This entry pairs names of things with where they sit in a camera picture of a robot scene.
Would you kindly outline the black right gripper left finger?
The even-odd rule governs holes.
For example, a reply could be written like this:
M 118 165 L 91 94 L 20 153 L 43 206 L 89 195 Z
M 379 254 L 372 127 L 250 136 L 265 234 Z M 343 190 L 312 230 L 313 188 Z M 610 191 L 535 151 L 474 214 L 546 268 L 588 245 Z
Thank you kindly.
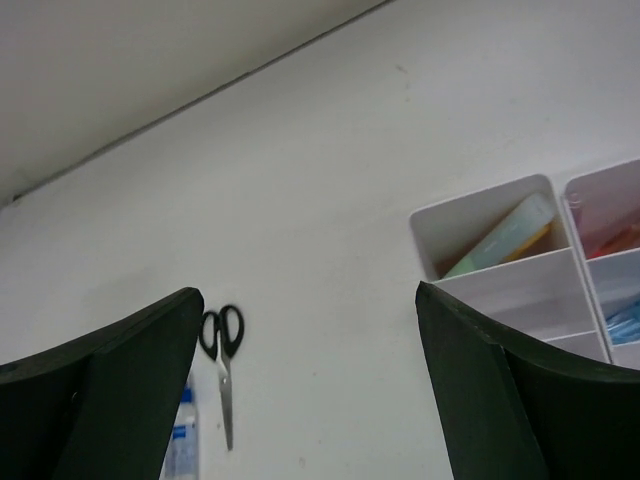
M 203 310 L 186 287 L 2 365 L 2 478 L 158 478 Z

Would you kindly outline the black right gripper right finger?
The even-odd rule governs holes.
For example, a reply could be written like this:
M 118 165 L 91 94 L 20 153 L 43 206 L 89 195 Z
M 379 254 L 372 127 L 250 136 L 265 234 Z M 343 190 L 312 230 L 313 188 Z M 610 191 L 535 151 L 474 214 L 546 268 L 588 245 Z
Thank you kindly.
M 456 479 L 636 479 L 639 373 L 419 284 L 419 332 Z

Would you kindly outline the clear blue spray bottle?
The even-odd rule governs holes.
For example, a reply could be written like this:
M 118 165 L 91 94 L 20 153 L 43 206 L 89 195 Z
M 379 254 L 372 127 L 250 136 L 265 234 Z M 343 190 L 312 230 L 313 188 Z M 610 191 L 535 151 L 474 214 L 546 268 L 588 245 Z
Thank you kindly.
M 198 410 L 192 376 L 185 384 L 160 479 L 199 478 Z

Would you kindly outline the blue translucent correction tape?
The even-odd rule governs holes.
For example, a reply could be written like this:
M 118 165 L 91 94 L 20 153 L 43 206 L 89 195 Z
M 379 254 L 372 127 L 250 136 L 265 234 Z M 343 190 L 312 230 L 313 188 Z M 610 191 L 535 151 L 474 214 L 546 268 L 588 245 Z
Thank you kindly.
M 607 332 L 613 345 L 623 345 L 639 340 L 639 311 L 639 304 L 635 303 L 606 318 Z

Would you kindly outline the orange highlighter marker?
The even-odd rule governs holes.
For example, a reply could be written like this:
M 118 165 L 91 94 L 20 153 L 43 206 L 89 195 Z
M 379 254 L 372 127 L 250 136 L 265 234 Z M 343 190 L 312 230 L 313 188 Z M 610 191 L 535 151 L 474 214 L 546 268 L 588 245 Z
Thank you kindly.
M 532 237 L 527 239 L 521 246 L 519 246 L 512 253 L 507 255 L 502 261 L 502 264 L 510 263 L 524 258 L 528 252 L 535 247 L 551 230 L 551 225 L 545 225 L 541 230 L 536 232 Z

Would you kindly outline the green highlighter marker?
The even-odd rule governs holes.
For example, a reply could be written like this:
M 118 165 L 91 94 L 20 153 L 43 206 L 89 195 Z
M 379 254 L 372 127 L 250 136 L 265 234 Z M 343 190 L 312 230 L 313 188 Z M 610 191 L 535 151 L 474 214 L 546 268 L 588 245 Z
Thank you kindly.
M 555 209 L 547 197 L 538 192 L 531 194 L 462 257 L 444 279 L 502 264 L 507 255 L 545 225 L 551 225 L 554 218 Z

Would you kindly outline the red translucent pen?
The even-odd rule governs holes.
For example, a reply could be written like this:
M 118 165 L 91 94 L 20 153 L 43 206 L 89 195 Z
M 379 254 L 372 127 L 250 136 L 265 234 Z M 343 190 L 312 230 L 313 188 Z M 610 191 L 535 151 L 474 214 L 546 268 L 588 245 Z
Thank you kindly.
M 639 223 L 635 222 L 624 227 L 609 238 L 604 244 L 587 255 L 588 259 L 595 259 L 615 253 L 636 249 L 639 247 Z

